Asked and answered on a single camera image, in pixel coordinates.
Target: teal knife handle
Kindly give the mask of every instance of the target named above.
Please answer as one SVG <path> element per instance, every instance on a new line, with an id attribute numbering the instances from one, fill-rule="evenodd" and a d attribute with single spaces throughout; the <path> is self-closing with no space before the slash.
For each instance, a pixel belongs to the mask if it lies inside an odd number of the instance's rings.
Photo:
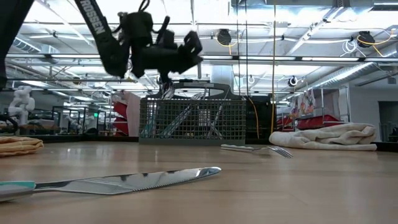
<path id="1" fill-rule="evenodd" d="M 31 196 L 35 186 L 33 181 L 0 182 L 0 202 Z"/>

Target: knife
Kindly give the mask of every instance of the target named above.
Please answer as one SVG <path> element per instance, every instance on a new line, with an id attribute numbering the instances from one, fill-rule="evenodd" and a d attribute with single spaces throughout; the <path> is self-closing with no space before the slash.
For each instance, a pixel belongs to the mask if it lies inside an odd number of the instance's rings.
<path id="1" fill-rule="evenodd" d="M 94 195 L 119 195 L 141 190 L 167 187 L 217 174 L 219 167 L 172 170 L 127 175 L 92 177 L 59 182 L 0 182 L 0 202 L 28 197 L 41 192 L 69 192 Z"/>

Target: white towel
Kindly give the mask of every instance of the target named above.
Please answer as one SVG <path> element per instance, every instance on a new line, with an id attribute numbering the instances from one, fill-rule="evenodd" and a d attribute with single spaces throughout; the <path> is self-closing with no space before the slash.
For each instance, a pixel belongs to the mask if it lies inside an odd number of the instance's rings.
<path id="1" fill-rule="evenodd" d="M 377 146 L 371 144 L 375 139 L 374 126 L 356 123 L 291 133 L 277 131 L 269 136 L 269 141 L 276 146 L 354 151 L 375 151 Z"/>

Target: folded towel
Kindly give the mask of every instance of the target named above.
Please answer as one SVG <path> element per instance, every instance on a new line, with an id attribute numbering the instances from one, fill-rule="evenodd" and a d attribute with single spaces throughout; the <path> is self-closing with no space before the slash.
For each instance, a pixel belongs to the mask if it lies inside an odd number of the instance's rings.
<path id="1" fill-rule="evenodd" d="M 43 141 L 28 137 L 0 137 L 0 157 L 35 153 L 43 148 Z"/>
<path id="2" fill-rule="evenodd" d="M 375 151 L 377 146 L 371 144 L 375 139 L 374 126 L 356 123 L 291 133 L 277 131 L 269 136 L 269 141 L 276 146 L 354 151 Z"/>

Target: wooden table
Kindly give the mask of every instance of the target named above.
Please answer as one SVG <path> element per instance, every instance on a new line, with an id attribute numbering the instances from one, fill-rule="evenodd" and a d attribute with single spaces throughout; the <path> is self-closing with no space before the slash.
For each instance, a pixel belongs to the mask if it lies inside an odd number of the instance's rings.
<path id="1" fill-rule="evenodd" d="M 219 166 L 217 176 L 146 192 L 100 197 L 45 193 L 0 204 L 0 223 L 396 223 L 398 154 L 131 142 L 46 144 L 0 159 L 0 180 L 53 181 Z"/>

